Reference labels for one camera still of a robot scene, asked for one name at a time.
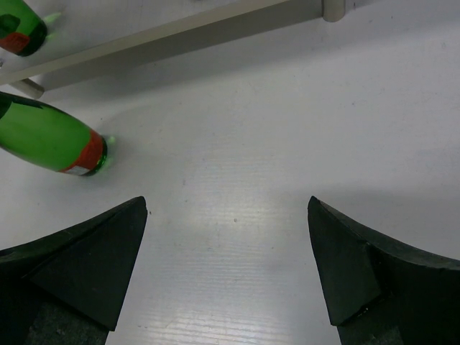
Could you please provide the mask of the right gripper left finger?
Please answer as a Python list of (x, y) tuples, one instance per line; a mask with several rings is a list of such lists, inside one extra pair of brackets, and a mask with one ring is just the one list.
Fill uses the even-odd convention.
[(2, 344), (105, 344), (147, 223), (142, 196), (1, 251)]

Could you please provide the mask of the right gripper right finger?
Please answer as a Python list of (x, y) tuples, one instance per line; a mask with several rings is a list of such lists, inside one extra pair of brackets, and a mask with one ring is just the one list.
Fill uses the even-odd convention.
[(458, 344), (459, 261), (362, 225), (311, 197), (310, 242), (342, 344)]

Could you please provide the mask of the green glass bottle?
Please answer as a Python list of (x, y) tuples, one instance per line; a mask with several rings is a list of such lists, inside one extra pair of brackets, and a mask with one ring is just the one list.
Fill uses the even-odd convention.
[(36, 53), (47, 36), (45, 22), (22, 0), (1, 0), (1, 48), (20, 57)]
[(88, 125), (46, 103), (1, 93), (1, 148), (59, 173), (95, 174), (107, 157), (106, 140)]

